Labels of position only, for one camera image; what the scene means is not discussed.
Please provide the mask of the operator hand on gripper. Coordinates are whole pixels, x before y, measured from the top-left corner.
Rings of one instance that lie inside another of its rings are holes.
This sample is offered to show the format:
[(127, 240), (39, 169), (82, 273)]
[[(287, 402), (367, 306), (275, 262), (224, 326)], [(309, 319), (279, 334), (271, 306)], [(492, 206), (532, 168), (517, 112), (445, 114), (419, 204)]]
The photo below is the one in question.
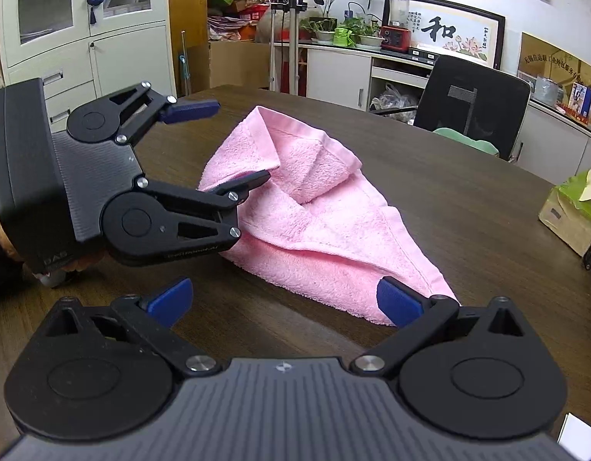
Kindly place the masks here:
[[(17, 253), (16, 249), (11, 244), (10, 239), (6, 235), (1, 222), (0, 222), (0, 246), (5, 251), (5, 253), (7, 254), (8, 257), (10, 257), (14, 260), (21, 260), (22, 259), (22, 257), (20, 257), (20, 255)], [(85, 257), (79, 258), (71, 263), (68, 263), (67, 265), (65, 265), (62, 268), (62, 270), (65, 270), (66, 272), (80, 272), (81, 270), (88, 269), (88, 267), (91, 267), (91, 265), (99, 263), (105, 256), (106, 256), (106, 254), (104, 252), (93, 253), (93, 254), (87, 255)]]

